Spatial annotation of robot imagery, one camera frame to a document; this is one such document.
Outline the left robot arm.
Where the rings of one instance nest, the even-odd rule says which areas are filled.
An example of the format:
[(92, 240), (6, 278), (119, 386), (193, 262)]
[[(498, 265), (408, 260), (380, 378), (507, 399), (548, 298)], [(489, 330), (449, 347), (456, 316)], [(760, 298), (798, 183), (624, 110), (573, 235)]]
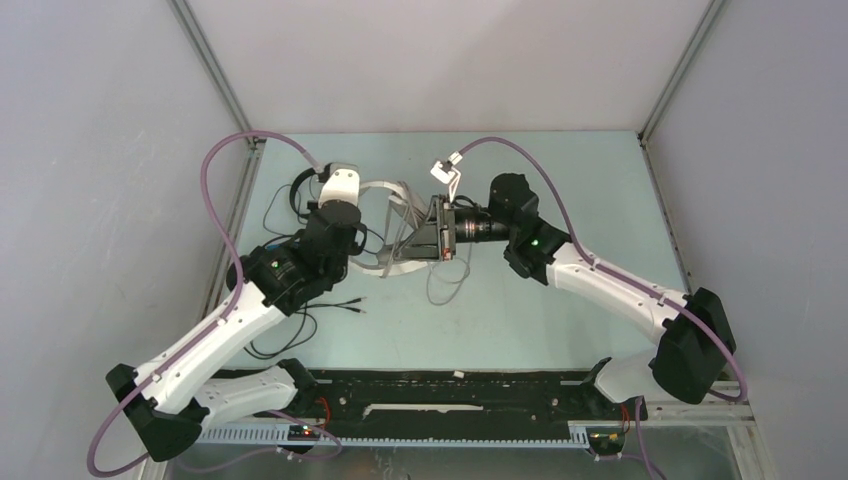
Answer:
[(106, 382), (156, 462), (171, 460), (220, 424), (265, 411), (304, 416), (315, 381), (297, 360), (234, 379), (218, 371), (258, 335), (341, 282), (361, 251), (359, 209), (334, 200), (313, 211), (282, 245), (255, 248), (234, 263), (230, 295), (189, 333), (138, 366), (118, 364)]

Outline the white headphones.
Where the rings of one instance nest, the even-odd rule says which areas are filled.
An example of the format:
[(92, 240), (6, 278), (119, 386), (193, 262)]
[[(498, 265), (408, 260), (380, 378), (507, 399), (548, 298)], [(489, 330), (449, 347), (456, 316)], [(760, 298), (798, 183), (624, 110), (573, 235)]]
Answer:
[(375, 264), (363, 263), (355, 258), (349, 259), (349, 266), (365, 275), (386, 279), (410, 274), (429, 267), (427, 260), (409, 260), (400, 258), (400, 244), (403, 236), (413, 233), (424, 222), (427, 207), (420, 195), (415, 193), (404, 181), (370, 180), (360, 184), (359, 197), (369, 190), (388, 191), (387, 208), (384, 217), (383, 246), (373, 254)]

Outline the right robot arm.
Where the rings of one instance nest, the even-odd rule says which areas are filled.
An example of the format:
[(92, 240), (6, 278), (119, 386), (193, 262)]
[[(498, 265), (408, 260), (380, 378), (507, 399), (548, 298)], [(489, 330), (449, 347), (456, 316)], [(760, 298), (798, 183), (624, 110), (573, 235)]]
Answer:
[(581, 392), (585, 411), (606, 418), (621, 403), (662, 390), (688, 404), (712, 393), (736, 343), (720, 298), (706, 288), (686, 294), (629, 276), (581, 250), (572, 235), (538, 213), (538, 196), (522, 174), (490, 184), (487, 206), (431, 199), (421, 224), (389, 250), (395, 262), (450, 261), (463, 243), (502, 242), (503, 257), (520, 277), (580, 295), (624, 316), (655, 348), (604, 359)]

